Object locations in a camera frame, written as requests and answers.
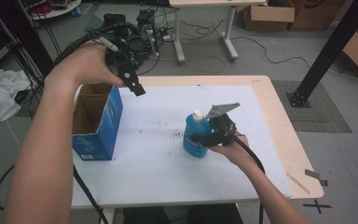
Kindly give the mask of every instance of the plastic bottle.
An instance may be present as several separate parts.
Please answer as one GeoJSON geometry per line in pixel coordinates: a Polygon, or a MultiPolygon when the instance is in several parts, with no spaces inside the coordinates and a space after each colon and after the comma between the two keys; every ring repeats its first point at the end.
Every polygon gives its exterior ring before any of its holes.
{"type": "Polygon", "coordinates": [[[204,117],[201,111],[194,110],[193,114],[190,114],[186,118],[186,129],[183,138],[183,147],[191,155],[197,158],[203,158],[208,148],[204,147],[199,142],[191,141],[191,135],[205,136],[212,132],[211,126],[208,120],[204,117]]]}

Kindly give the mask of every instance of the white fabric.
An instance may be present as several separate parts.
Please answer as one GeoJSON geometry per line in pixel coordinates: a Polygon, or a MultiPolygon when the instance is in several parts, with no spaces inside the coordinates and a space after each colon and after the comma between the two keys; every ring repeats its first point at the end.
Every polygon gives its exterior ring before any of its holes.
{"type": "Polygon", "coordinates": [[[0,121],[15,115],[20,106],[14,101],[17,92],[30,86],[30,80],[23,71],[0,70],[0,121]]]}

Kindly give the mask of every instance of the white bottle cap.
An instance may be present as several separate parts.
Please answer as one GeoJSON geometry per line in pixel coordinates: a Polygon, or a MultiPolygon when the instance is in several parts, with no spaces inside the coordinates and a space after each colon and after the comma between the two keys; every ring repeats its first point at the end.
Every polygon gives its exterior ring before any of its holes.
{"type": "Polygon", "coordinates": [[[204,116],[202,114],[202,112],[198,109],[195,109],[193,111],[193,120],[196,122],[201,122],[204,119],[204,116]]]}

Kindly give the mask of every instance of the table leg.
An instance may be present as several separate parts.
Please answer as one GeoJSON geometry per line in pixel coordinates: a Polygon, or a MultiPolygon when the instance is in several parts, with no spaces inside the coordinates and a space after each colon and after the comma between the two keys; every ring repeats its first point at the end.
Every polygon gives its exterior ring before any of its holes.
{"type": "Polygon", "coordinates": [[[115,218],[115,208],[104,208],[103,213],[105,214],[107,223],[113,224],[113,219],[115,218]]]}
{"type": "Polygon", "coordinates": [[[236,60],[239,58],[237,51],[234,49],[234,46],[232,46],[231,40],[229,39],[232,22],[234,20],[234,14],[235,14],[235,7],[230,7],[230,9],[228,10],[226,32],[222,33],[223,41],[225,42],[227,49],[231,55],[231,60],[236,60]]]}
{"type": "Polygon", "coordinates": [[[185,54],[183,53],[182,44],[180,43],[180,36],[179,36],[179,7],[175,9],[175,36],[173,37],[173,44],[175,45],[176,49],[176,56],[178,58],[178,63],[185,62],[185,54]]]}

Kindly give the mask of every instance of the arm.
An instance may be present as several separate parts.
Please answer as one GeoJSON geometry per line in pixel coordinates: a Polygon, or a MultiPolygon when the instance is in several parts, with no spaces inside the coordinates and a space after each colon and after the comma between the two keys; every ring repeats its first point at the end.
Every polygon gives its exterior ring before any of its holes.
{"type": "MultiPolygon", "coordinates": [[[[240,137],[249,146],[245,136],[240,137]]],[[[236,142],[225,147],[210,147],[210,150],[225,155],[237,165],[250,179],[263,204],[271,223],[309,223],[298,210],[283,197],[280,191],[258,168],[252,157],[236,142]]]]}
{"type": "Polygon", "coordinates": [[[123,86],[104,64],[106,47],[87,43],[48,75],[9,188],[4,223],[68,223],[73,190],[72,119],[77,88],[123,86]]]}

